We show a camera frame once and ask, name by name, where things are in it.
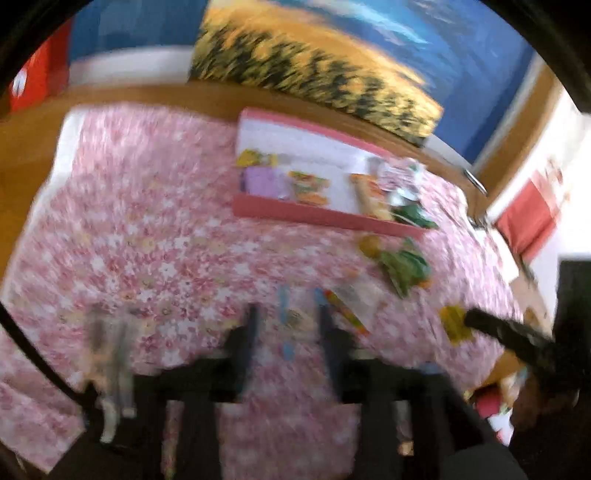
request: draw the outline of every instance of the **pink floral bedspread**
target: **pink floral bedspread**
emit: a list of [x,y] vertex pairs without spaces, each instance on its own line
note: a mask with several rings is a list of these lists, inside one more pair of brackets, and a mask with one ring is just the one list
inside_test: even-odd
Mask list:
[[[225,478],[338,478],[352,466],[358,409],[335,402],[315,343],[298,344],[292,360],[283,358],[277,288],[330,287],[371,262],[352,231],[234,218],[235,137],[235,124],[166,108],[90,110],[70,179],[21,239],[7,308],[52,366],[79,386],[83,313],[94,302],[142,308],[138,372],[179,365],[216,346],[246,303],[260,302],[267,319],[251,382],[240,404],[219,409]],[[439,309],[459,303],[521,314],[494,249],[463,226],[460,195],[427,175],[422,200],[440,225],[420,242],[432,286],[405,300],[390,294],[363,344],[396,364],[436,361],[469,388],[489,374],[502,349],[481,335],[452,347]],[[400,241],[385,240],[393,247]],[[51,469],[81,432],[77,408],[4,333],[0,355],[0,438]],[[165,451],[170,457],[173,448]]]

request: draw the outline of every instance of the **white wall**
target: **white wall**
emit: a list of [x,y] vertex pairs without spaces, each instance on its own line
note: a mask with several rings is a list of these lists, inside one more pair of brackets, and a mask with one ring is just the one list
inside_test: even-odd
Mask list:
[[551,316],[556,308],[560,259],[591,258],[591,118],[585,121],[586,133],[565,173],[565,181],[571,183],[570,201],[558,228],[530,265]]
[[513,179],[507,184],[505,190],[491,204],[486,211],[486,215],[491,223],[498,220],[505,209],[515,199],[526,182],[530,179],[532,173],[540,166],[544,165],[551,155],[560,155],[559,147],[563,144],[565,129],[568,122],[568,115],[571,113],[572,100],[566,90],[563,90],[560,99],[554,107],[548,124],[540,135],[536,145],[531,150],[530,155],[519,168]]

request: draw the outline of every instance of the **wooden floor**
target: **wooden floor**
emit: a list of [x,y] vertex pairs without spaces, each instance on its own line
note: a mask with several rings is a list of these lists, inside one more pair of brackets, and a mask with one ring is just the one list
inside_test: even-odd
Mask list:
[[[247,106],[280,113],[336,128],[393,153],[419,158],[433,173],[460,186],[469,207],[479,193],[459,170],[434,160],[392,134],[350,115],[269,90],[232,84],[191,82],[186,85],[80,88],[50,99],[0,121],[0,275],[21,233],[35,193],[47,177],[65,114],[75,105],[110,102],[161,104],[235,121]],[[487,384],[518,368],[505,354]]]

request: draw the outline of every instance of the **painting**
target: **painting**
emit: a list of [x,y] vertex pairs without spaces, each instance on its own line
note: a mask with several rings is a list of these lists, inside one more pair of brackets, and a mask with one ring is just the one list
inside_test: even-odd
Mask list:
[[210,0],[191,78],[280,90],[421,145],[460,80],[491,91],[499,21],[478,0]]

